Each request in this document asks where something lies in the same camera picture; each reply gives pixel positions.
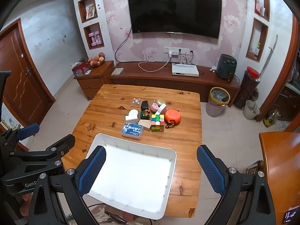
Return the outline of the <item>blue card box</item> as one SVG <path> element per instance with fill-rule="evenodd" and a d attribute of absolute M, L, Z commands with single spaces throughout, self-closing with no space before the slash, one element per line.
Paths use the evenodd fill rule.
<path fill-rule="evenodd" d="M 132 123 L 125 123 L 121 134 L 123 137 L 140 140 L 143 134 L 143 126 Z"/>

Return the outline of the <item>white power adapter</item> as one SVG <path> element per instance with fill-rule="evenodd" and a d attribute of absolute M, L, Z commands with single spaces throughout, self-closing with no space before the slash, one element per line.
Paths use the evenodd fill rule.
<path fill-rule="evenodd" d="M 139 122 L 138 115 L 127 115 L 127 116 L 125 116 L 125 122 L 126 123 L 132 123 L 132 124 L 138 124 L 138 122 Z"/>

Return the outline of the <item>beige wooden block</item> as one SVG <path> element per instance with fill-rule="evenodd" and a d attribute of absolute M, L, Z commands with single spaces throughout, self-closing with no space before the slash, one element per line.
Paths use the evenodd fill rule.
<path fill-rule="evenodd" d="M 147 119 L 141 119 L 139 122 L 138 122 L 139 125 L 143 126 L 143 129 L 146 130 L 146 131 L 150 131 L 151 128 L 152 128 L 152 124 L 151 124 L 151 121 L 150 120 L 147 120 Z"/>

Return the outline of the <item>green gold perfume bottle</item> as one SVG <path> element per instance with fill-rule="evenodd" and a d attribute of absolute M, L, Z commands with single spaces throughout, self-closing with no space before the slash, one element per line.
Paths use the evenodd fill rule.
<path fill-rule="evenodd" d="M 149 109 L 141 110 L 141 112 L 140 112 L 140 119 L 149 120 L 150 114 L 151 114 L 151 111 Z"/>

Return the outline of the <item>rubiks cube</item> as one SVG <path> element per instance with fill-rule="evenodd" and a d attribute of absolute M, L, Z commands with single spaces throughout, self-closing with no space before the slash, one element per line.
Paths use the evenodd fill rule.
<path fill-rule="evenodd" d="M 165 128 L 165 119 L 163 114 L 153 114 L 151 116 L 151 131 L 163 132 Z"/>

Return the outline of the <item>white pink tape dispenser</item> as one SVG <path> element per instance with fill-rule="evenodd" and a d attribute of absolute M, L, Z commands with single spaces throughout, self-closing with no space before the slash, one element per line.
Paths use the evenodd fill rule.
<path fill-rule="evenodd" d="M 157 110 L 156 115 L 161 115 L 161 114 L 165 114 L 167 111 L 167 105 L 165 103 L 163 103 Z"/>

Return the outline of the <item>orange round tape measure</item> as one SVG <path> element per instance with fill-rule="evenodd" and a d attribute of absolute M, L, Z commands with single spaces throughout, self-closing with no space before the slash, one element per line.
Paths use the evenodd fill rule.
<path fill-rule="evenodd" d="M 180 111 L 176 109 L 169 109 L 165 112 L 165 122 L 166 122 L 166 127 L 165 128 L 172 128 L 175 125 L 179 124 L 181 121 L 181 113 Z"/>

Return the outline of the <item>brown wooden door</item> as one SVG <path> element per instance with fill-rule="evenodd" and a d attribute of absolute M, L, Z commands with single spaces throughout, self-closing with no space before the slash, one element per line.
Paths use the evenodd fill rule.
<path fill-rule="evenodd" d="M 11 71 L 4 90 L 5 106 L 23 126 L 40 124 L 55 99 L 29 53 L 20 19 L 1 32 L 1 70 Z"/>

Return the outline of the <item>red tissue box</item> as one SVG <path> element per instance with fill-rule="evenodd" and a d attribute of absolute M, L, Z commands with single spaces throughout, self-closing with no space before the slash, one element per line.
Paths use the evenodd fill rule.
<path fill-rule="evenodd" d="M 74 64 L 71 64 L 71 70 L 75 77 L 80 77 L 85 75 L 89 70 L 89 64 L 87 62 L 78 61 Z"/>

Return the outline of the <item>white bucket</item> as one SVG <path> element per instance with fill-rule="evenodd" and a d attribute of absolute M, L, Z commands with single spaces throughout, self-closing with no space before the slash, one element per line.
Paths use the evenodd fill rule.
<path fill-rule="evenodd" d="M 259 107 L 256 102 L 247 100 L 243 109 L 243 116 L 247 120 L 252 120 L 260 113 Z"/>

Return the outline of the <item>black power adapter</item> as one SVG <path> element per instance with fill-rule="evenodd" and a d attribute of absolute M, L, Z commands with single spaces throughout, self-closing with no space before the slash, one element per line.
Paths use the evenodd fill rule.
<path fill-rule="evenodd" d="M 144 100 L 142 103 L 141 103 L 141 111 L 145 111 L 149 108 L 149 104 L 148 104 L 148 101 L 147 100 Z"/>

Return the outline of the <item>wooden coffee table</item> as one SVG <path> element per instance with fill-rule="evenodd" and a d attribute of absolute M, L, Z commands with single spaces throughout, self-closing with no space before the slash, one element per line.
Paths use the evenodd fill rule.
<path fill-rule="evenodd" d="M 181 119 L 167 128 L 164 114 L 150 114 L 150 131 L 128 123 L 130 111 L 140 112 L 129 103 L 134 97 L 163 99 Z M 107 84 L 89 104 L 73 136 L 75 145 L 63 157 L 66 169 L 76 168 L 92 152 L 105 152 L 105 164 L 88 189 L 90 196 L 156 220 L 194 216 L 201 176 L 196 157 L 202 141 L 199 94 Z"/>

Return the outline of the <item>gold compact mirror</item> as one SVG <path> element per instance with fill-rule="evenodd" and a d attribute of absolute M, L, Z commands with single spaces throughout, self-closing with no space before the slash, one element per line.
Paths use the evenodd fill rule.
<path fill-rule="evenodd" d="M 163 100 L 163 99 L 157 99 L 157 100 L 156 100 L 156 103 L 157 103 L 159 106 L 161 106 L 162 104 L 166 104 L 165 100 Z"/>

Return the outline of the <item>pink dumbbells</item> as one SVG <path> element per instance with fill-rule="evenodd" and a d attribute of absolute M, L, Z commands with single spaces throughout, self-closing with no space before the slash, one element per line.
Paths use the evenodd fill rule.
<path fill-rule="evenodd" d="M 89 33 L 89 38 L 91 39 L 91 47 L 102 45 L 102 39 L 100 38 L 100 31 L 95 31 Z"/>

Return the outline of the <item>white set-top box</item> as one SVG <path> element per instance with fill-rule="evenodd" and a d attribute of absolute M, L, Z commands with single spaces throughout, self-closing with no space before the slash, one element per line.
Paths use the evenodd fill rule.
<path fill-rule="evenodd" d="M 197 66 L 190 64 L 173 64 L 172 75 L 198 77 L 199 71 Z"/>

